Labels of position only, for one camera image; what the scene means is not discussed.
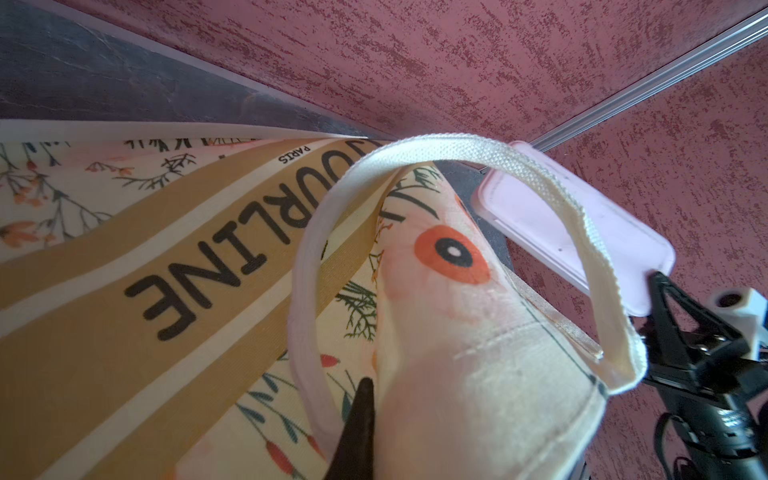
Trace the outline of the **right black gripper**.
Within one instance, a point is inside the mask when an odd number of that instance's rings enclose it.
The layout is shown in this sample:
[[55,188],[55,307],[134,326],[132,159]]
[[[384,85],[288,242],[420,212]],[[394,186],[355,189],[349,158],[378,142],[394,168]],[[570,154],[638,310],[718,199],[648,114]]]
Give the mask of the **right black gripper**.
[[767,390],[767,367],[741,358],[744,336],[661,272],[648,276],[649,370],[667,412],[688,444],[755,444],[759,428],[747,403]]

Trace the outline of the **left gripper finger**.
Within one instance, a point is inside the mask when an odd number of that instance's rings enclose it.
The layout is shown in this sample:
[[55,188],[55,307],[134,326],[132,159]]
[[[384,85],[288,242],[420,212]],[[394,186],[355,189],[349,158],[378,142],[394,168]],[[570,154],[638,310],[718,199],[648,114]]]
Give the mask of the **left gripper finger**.
[[374,382],[363,378],[357,389],[325,480],[372,480],[375,433]]

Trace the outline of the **printed canvas tote bag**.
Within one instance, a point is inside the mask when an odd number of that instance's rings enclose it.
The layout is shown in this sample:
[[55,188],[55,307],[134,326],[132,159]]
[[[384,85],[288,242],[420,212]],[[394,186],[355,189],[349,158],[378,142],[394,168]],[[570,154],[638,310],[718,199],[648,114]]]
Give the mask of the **printed canvas tote bag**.
[[[505,267],[439,169],[520,180],[583,267],[590,337]],[[561,479],[647,350],[596,215],[469,134],[120,137],[1,127],[1,475]]]

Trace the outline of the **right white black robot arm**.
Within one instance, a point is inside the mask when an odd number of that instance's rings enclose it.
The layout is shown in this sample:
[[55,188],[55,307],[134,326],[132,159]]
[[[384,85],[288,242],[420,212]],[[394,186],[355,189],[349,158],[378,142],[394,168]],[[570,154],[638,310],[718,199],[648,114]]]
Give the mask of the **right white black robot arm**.
[[730,288],[702,305],[661,272],[647,283],[643,382],[666,408],[653,440],[665,477],[766,478],[767,410],[748,408],[767,391],[766,298]]

